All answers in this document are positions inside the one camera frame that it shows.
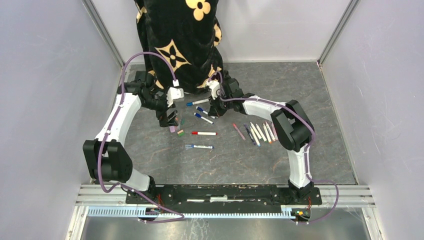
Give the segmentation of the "dark blue capped marker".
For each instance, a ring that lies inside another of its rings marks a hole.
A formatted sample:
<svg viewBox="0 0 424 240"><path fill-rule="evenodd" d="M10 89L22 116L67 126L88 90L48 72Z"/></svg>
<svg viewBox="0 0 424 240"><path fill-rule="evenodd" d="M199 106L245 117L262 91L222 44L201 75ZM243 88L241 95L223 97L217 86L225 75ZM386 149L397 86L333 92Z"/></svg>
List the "dark blue capped marker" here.
<svg viewBox="0 0 424 240"><path fill-rule="evenodd" d="M199 114L199 113L194 113L194 116L195 117L197 117L197 118L199 118L199 119L202 119L202 120L204 120L204 121L206 121L206 122L208 122L208 123L210 123L210 124L214 124L214 122L213 121L211 121L211 120L209 120L209 119L207 119L206 117L203 117L201 114Z"/></svg>
<svg viewBox="0 0 424 240"><path fill-rule="evenodd" d="M209 115L209 113L208 113L206 110L204 110L203 108L201 108L200 106L197 106L197 107L196 107L196 109L197 109L199 112L201 112L201 113L205 114L206 116L208 116L208 117L210 117L210 118L212 118L212 119L216 119L216 118L217 118L216 116Z"/></svg>

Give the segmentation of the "light blue capped white marker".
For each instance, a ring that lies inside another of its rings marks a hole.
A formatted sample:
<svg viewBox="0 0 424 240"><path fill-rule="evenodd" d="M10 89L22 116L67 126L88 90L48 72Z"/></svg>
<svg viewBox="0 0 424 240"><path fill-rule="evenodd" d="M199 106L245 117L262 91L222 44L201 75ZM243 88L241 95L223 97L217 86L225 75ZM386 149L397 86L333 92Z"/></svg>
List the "light blue capped white marker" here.
<svg viewBox="0 0 424 240"><path fill-rule="evenodd" d="M194 106L194 105L199 105L199 104L208 103L208 102L209 102L209 99L206 98L206 99L202 99L202 100L188 102L188 103L186 103L186 106L191 107L191 106Z"/></svg>

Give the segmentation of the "pink gel pen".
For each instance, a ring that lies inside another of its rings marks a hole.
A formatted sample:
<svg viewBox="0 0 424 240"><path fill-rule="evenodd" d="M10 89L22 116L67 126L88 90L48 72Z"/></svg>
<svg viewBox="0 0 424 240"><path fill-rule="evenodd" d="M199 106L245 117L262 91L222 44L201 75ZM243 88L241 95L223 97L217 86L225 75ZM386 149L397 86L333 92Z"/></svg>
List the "pink gel pen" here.
<svg viewBox="0 0 424 240"><path fill-rule="evenodd" d="M240 135L241 139L243 141L245 141L246 140L246 137L243 135L243 133L240 131L240 129L237 127L237 125L235 123L233 123L232 126L237 131L237 133Z"/></svg>

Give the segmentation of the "dark purple pen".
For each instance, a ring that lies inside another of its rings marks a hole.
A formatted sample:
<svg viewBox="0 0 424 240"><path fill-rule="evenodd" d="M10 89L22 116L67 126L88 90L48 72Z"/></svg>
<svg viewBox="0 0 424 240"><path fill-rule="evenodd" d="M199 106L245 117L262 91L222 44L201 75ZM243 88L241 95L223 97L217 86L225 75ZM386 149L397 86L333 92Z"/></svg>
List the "dark purple pen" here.
<svg viewBox="0 0 424 240"><path fill-rule="evenodd" d="M245 128L245 130L246 130L246 132L247 132L247 134L248 134L248 136L249 136L252 144L255 146L256 145L256 141L255 141L255 139L254 139L254 137L252 135L252 132L250 131L248 125L246 123L244 123L243 126L244 126L244 128Z"/></svg>

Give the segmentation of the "orange capped white marker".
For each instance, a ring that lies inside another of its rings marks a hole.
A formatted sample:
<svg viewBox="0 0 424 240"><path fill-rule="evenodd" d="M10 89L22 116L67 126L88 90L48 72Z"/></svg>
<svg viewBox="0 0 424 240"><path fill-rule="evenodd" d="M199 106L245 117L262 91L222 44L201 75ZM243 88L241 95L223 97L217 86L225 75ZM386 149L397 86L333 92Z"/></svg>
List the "orange capped white marker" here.
<svg viewBox="0 0 424 240"><path fill-rule="evenodd" d="M269 132L268 132L268 128L267 128L267 126L266 126L266 124L265 124L265 123L263 124L263 130L264 130L264 132L265 132L265 137L266 137L267 142L268 142L269 144L271 144L273 141L272 141L272 139L271 139L271 136L270 136L270 134L269 134Z"/></svg>

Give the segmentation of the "pink highlighter pen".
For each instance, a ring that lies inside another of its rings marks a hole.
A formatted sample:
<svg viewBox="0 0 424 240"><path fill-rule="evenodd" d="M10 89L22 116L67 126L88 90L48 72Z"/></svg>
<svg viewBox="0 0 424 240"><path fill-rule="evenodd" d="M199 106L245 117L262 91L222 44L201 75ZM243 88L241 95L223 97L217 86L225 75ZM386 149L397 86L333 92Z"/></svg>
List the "pink highlighter pen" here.
<svg viewBox="0 0 424 240"><path fill-rule="evenodd" d="M272 130L272 133L273 133L273 136L274 136L274 141L277 141L278 140L278 135L277 135L277 132L276 132L276 129L275 129L273 123L271 124L271 130Z"/></svg>

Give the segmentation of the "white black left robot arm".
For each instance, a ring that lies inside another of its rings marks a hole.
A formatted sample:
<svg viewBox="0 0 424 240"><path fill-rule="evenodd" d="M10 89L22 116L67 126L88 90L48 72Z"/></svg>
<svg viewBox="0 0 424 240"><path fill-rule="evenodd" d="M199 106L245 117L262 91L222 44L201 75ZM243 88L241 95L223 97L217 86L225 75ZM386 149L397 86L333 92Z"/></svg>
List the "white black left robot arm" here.
<svg viewBox="0 0 424 240"><path fill-rule="evenodd" d="M150 75L132 82L123 81L104 127L93 140L86 140L82 146L89 175L104 192L109 193L121 186L125 190L138 191L137 196L145 204L156 200L156 185L152 176L134 169L125 150L127 133L140 108L166 111L184 97L177 79L172 80L164 95L155 96L153 87Z"/></svg>

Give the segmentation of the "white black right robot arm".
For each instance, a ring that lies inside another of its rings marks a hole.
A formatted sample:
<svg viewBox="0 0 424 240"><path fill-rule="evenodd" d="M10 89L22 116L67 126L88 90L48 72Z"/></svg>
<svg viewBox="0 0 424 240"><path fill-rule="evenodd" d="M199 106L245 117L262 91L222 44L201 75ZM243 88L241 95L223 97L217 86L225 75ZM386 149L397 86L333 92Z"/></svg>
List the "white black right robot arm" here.
<svg viewBox="0 0 424 240"><path fill-rule="evenodd" d="M223 116L228 110L271 121L279 143L287 150L290 175L289 199L302 204L309 198L314 184L309 172L309 148L315 137L313 125L296 100L275 102L253 93L243 93L236 79L224 83L207 80L210 90L209 115Z"/></svg>

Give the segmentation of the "clear blue ballpoint pen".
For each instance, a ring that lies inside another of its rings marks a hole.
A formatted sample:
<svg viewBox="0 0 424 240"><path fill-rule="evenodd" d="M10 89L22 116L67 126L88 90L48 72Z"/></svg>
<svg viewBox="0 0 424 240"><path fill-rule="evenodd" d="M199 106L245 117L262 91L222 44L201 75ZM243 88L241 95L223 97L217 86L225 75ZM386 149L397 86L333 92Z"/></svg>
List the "clear blue ballpoint pen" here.
<svg viewBox="0 0 424 240"><path fill-rule="evenodd" d="M196 144L186 144L185 148L187 149L214 149L214 146L212 145L196 145Z"/></svg>

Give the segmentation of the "red capped white marker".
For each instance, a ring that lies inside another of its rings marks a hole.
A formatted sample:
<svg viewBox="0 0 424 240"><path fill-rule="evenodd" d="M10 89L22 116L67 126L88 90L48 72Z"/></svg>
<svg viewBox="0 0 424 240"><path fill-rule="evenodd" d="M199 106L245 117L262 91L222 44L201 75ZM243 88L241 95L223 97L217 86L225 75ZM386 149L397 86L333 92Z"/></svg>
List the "red capped white marker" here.
<svg viewBox="0 0 424 240"><path fill-rule="evenodd" d="M217 132L205 132L205 131L192 131L192 135L199 135L199 136L217 136Z"/></svg>

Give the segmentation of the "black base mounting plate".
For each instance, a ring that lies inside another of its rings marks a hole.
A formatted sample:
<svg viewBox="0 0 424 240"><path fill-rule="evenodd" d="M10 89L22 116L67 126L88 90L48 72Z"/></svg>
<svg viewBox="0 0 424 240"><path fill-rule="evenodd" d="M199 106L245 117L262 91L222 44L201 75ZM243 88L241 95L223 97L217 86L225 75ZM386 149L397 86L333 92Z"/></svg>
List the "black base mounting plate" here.
<svg viewBox="0 0 424 240"><path fill-rule="evenodd" d="M156 205L187 214L271 214L282 206L296 208L323 203L319 188L313 186L306 197L291 194L288 185L276 184L165 184L156 185L145 195Z"/></svg>

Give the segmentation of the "black floral blanket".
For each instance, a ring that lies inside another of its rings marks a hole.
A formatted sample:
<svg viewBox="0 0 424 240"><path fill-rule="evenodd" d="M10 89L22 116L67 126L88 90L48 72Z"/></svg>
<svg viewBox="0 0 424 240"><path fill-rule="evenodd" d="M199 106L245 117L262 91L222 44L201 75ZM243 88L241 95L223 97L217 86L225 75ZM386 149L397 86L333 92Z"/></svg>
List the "black floral blanket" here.
<svg viewBox="0 0 424 240"><path fill-rule="evenodd" d="M145 68L156 78L156 86L173 85L173 76L186 93L201 94L208 81L230 75L218 50L222 30L216 17L216 0L136 0L136 28L145 55Z"/></svg>

